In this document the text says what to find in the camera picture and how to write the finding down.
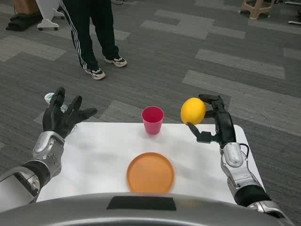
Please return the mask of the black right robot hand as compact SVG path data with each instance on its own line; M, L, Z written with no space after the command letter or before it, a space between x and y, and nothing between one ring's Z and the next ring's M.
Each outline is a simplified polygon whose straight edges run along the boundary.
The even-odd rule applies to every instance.
M225 104L222 97L220 95L214 96L207 94L199 94L198 97L200 100L210 104L213 108L212 110L206 111L205 118L214 118L216 134L213 136L207 131L199 132L195 125L188 122L188 127L195 135L197 142L208 144L217 142L221 149L223 149L227 143L235 143L236 134L234 124L231 115L224 107Z

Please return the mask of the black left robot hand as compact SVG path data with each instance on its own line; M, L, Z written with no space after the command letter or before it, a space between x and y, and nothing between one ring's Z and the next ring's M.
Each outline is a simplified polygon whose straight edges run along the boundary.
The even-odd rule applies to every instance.
M43 131L52 131L66 138L78 123L81 123L97 113L96 108L81 110L82 96L77 95L68 105L65 112L61 110L65 98L65 88L59 87L50 100L49 107L43 115Z

